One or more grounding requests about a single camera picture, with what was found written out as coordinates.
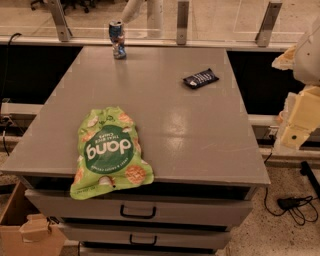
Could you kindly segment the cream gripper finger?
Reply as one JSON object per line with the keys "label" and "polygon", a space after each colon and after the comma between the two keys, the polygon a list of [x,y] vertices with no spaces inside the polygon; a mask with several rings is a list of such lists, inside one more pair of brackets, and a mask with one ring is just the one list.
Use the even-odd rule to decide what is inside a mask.
{"label": "cream gripper finger", "polygon": [[283,54],[276,57],[271,66],[279,70],[292,70],[294,66],[296,46],[289,47]]}
{"label": "cream gripper finger", "polygon": [[320,126],[320,87],[307,85],[298,94],[289,93],[279,118],[276,146],[299,149]]}

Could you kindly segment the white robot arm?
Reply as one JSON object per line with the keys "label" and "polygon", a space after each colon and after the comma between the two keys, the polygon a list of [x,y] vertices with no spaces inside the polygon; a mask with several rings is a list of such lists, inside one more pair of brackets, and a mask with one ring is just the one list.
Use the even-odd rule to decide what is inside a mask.
{"label": "white robot arm", "polygon": [[298,150],[320,126],[320,17],[317,17],[298,43],[272,62],[279,70],[292,70],[294,79],[305,87],[289,93],[281,121],[276,147]]}

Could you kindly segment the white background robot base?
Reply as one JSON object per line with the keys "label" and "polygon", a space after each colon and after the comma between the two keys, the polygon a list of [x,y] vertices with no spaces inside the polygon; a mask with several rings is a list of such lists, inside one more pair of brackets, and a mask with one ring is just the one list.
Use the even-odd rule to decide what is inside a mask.
{"label": "white background robot base", "polygon": [[163,36],[163,1],[164,0],[127,0],[122,11],[121,20],[129,24],[140,15],[141,7],[146,3],[147,36],[161,38]]}

